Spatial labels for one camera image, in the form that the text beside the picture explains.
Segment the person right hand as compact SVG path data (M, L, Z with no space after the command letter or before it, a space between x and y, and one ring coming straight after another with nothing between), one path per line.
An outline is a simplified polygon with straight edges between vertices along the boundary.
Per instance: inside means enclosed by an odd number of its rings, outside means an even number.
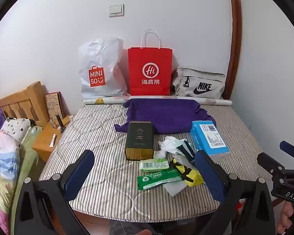
M294 208L290 202L284 202L280 213L280 219L277 224L277 234L285 234L286 230L292 225L290 217L294 213Z

